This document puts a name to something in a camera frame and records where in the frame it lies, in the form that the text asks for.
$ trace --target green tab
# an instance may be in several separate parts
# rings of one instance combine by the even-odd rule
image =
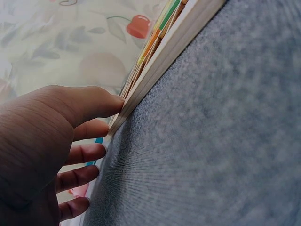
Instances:
[[[177,8],[177,6],[179,5],[180,2],[181,2],[181,0],[174,0],[173,4],[170,6],[169,11],[168,11],[168,13],[166,14],[166,16],[164,18],[161,26],[159,27],[160,31],[162,31],[164,29],[165,25],[169,21],[170,17],[174,13],[175,9]]]

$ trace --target red cherry print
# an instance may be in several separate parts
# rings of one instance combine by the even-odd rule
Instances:
[[[142,15],[134,16],[127,26],[127,32],[140,39],[145,39],[151,26],[151,21]]]

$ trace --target finger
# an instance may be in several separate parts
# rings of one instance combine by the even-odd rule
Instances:
[[[65,165],[85,163],[101,159],[106,154],[106,148],[101,144],[78,145],[70,149]]]
[[[121,97],[96,86],[48,86],[34,91],[32,95],[59,112],[74,128],[91,119],[115,115],[124,103]]]
[[[74,129],[74,141],[105,137],[108,131],[109,126],[107,123],[93,119]]]
[[[56,177],[56,192],[79,187],[94,180],[99,174],[96,166],[85,166],[66,173],[59,173]]]
[[[77,217],[78,215],[84,213],[88,209],[89,205],[89,199],[83,197],[60,204],[59,208],[61,221]]]

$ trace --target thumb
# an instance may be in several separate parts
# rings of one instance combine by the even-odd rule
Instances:
[[[124,99],[96,86],[70,88],[48,86],[30,93],[59,112],[74,128],[94,118],[119,113]]]

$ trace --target blue-gray fabric surface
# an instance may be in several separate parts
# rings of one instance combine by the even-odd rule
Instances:
[[[301,1],[229,0],[101,171],[85,226],[300,226]]]

